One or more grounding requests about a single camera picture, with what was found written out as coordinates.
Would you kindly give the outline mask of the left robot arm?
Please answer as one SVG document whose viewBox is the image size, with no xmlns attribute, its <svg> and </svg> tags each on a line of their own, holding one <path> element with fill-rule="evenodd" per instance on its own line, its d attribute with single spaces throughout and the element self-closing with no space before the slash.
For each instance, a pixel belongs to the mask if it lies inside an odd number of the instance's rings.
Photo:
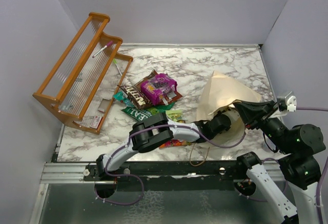
<svg viewBox="0 0 328 224">
<path fill-rule="evenodd" d="M 135 123 L 125 142 L 109 154 L 102 154 L 96 160 L 95 174 L 108 180 L 113 172 L 138 153 L 148 153 L 173 139 L 190 143 L 209 142 L 216 135 L 228 131 L 232 119 L 227 113 L 219 113 L 209 121 L 195 121 L 184 124 L 170 120 L 164 113 L 158 113 Z"/>
</svg>

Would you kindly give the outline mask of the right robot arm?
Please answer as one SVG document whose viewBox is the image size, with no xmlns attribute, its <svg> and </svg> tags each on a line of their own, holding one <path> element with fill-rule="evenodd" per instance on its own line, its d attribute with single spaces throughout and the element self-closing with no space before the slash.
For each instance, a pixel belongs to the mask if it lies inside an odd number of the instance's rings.
<svg viewBox="0 0 328 224">
<path fill-rule="evenodd" d="M 291 204 L 268 177 L 261 159 L 254 152 L 237 157 L 236 174 L 254 182 L 281 223 L 326 223 L 321 185 L 327 169 L 320 169 L 314 158 L 326 149 L 321 129 L 312 124 L 288 129 L 279 119 L 297 110 L 296 97 L 263 103 L 236 100 L 233 105 L 247 129 L 260 129 L 285 155 L 278 164 L 292 189 L 295 204 Z"/>
</svg>

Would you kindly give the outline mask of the green chips bag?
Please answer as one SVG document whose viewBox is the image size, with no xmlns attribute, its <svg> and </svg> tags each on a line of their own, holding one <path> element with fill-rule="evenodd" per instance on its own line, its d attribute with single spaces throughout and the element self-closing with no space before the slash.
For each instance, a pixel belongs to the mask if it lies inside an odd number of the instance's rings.
<svg viewBox="0 0 328 224">
<path fill-rule="evenodd" d="M 128 115 L 129 117 L 135 119 L 136 121 L 142 121 L 144 119 L 147 119 L 151 116 L 154 116 L 158 113 L 165 113 L 167 110 L 171 110 L 173 106 L 175 105 L 175 102 L 172 102 L 168 105 L 158 105 L 146 109 L 137 109 L 135 107 L 125 107 L 124 109 L 121 109 L 121 111 Z"/>
</svg>

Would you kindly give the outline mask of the teal snack packet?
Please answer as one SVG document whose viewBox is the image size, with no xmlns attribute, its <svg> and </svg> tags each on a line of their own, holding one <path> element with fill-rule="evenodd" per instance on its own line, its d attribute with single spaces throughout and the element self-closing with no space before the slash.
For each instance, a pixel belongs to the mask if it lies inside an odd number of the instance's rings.
<svg viewBox="0 0 328 224">
<path fill-rule="evenodd" d="M 119 91 L 116 94 L 114 94 L 113 98 L 125 104 L 129 108 L 134 108 L 134 104 L 128 99 L 127 95 L 122 91 Z"/>
</svg>

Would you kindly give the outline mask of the light green mints packet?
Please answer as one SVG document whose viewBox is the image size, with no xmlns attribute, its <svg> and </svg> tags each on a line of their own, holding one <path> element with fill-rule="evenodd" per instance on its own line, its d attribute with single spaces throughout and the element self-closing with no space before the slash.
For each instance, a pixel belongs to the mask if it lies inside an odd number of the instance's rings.
<svg viewBox="0 0 328 224">
<path fill-rule="evenodd" d="M 186 120 L 183 116 L 183 112 L 181 110 L 167 110 L 166 115 L 170 120 L 172 120 L 174 122 L 178 122 L 178 123 L 186 122 Z"/>
</svg>

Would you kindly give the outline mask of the orange fruit candy bag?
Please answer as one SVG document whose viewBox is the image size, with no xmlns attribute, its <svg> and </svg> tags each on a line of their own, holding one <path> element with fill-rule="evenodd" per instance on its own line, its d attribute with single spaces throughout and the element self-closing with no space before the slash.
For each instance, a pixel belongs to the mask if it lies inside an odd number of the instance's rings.
<svg viewBox="0 0 328 224">
<path fill-rule="evenodd" d="M 168 142 L 165 142 L 161 146 L 159 146 L 160 149 L 169 148 L 169 147 L 184 147 L 191 145 L 191 142 L 185 141 L 185 140 L 179 140 L 179 139 L 173 139 Z"/>
</svg>

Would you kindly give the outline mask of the white paper bag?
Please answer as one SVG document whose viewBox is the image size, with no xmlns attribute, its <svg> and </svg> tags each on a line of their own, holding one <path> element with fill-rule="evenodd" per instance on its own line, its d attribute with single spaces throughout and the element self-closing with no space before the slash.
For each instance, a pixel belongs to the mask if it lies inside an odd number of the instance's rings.
<svg viewBox="0 0 328 224">
<path fill-rule="evenodd" d="M 236 79 L 213 71 L 200 97 L 196 119 L 210 121 L 215 115 L 222 112 L 229 115 L 232 122 L 228 131 L 211 139 L 213 144 L 209 145 L 203 161 L 194 164 L 189 158 L 191 166 L 198 167 L 204 164 L 211 149 L 231 149 L 243 141 L 246 135 L 245 125 L 235 110 L 234 101 L 258 103 L 261 101 L 261 95 Z"/>
</svg>

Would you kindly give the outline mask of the brown snack packet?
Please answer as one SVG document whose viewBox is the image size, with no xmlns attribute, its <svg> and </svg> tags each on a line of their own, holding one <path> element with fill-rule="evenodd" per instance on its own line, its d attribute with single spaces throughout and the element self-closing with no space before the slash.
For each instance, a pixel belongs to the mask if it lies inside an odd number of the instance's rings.
<svg viewBox="0 0 328 224">
<path fill-rule="evenodd" d="M 118 86 L 137 109 L 152 107 L 151 101 L 136 86 Z"/>
</svg>

